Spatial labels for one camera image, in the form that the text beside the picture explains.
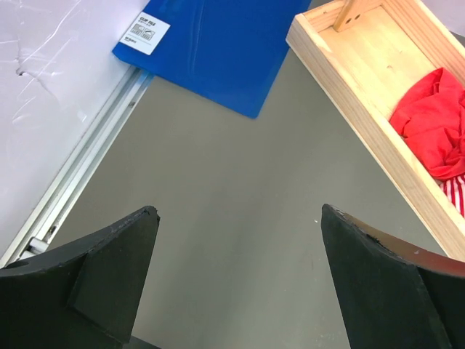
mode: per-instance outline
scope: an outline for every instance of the blue mat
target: blue mat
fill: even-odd
[[[311,0],[152,0],[171,25],[151,55],[118,43],[124,62],[255,119],[288,51],[294,15]]]

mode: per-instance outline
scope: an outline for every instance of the gray floor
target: gray floor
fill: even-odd
[[[256,121],[156,79],[54,246],[153,205],[135,336],[163,349],[347,349],[324,203],[440,251],[289,53]]]

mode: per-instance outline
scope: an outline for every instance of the white panel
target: white panel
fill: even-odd
[[[0,0],[0,255],[128,69],[147,0]]]
[[[423,0],[450,31],[465,36],[465,0]]]

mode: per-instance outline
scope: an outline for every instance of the qr code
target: qr code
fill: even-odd
[[[131,29],[131,33],[136,35],[142,35],[144,33],[145,27],[140,24],[134,24],[134,27]]]
[[[144,39],[150,40],[153,37],[153,34],[155,34],[155,31],[146,29],[145,32],[141,35],[141,37]]]

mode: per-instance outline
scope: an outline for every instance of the metal frame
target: metal frame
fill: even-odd
[[[126,72],[1,257],[0,268],[28,252],[33,238],[50,244],[152,78],[153,75],[134,67]]]

